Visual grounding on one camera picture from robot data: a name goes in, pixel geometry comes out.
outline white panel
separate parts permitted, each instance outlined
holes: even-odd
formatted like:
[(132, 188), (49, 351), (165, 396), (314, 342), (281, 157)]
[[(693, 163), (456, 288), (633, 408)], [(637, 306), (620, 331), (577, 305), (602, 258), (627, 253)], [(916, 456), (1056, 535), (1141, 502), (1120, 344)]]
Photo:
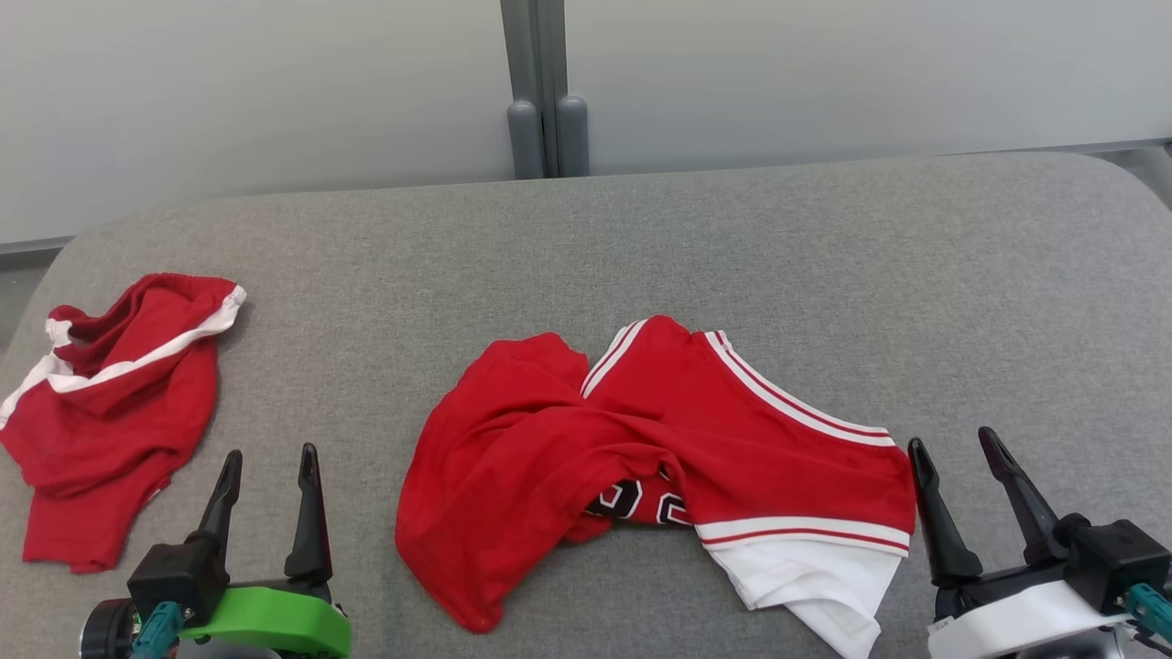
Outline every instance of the white panel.
[(0, 1), (0, 243), (212, 196), (512, 177), (500, 7)]
[(592, 174), (1172, 136), (1167, 0), (566, 0)]

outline gray cushion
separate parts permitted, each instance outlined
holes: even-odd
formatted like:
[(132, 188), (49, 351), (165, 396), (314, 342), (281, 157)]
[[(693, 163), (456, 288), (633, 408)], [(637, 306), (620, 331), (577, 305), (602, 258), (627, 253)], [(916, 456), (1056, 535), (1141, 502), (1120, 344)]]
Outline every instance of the gray cushion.
[[(161, 270), (234, 279), (248, 303), (220, 339), (207, 437), (139, 516), (117, 570), (22, 564), (30, 491), (0, 460), (6, 655), (70, 655), (90, 607), (198, 522), (236, 447), (229, 569), (278, 576), (299, 447), (313, 441), (355, 657), (832, 657), (784, 610), (745, 611), (687, 529), (558, 549), (488, 636), (452, 623), (395, 552), (417, 433), (491, 340), (556, 331), (595, 358), (657, 312), (727, 330), (820, 409), (901, 443), (925, 437), (988, 569), (1017, 564), (1022, 542), (981, 424), (1059, 515), (1126, 516), (1172, 543), (1170, 254), (1172, 216), (1138, 181), (1047, 154), (265, 196), (101, 226), (46, 277), (0, 390), (47, 351), (54, 305), (102, 312)], [(917, 539), (874, 655), (926, 654), (932, 600)]]

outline basketball jersey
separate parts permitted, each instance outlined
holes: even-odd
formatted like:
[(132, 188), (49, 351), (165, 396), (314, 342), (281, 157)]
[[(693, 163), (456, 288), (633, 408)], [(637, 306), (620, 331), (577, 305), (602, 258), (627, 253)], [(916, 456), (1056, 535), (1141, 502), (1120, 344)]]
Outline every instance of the basketball jersey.
[(395, 542), (486, 632), (553, 546), (614, 518), (693, 524), (749, 609), (785, 604), (854, 658), (878, 634), (914, 494), (886, 432), (798, 402), (722, 333), (656, 317), (593, 368), (554, 334), (492, 344), (423, 428)]

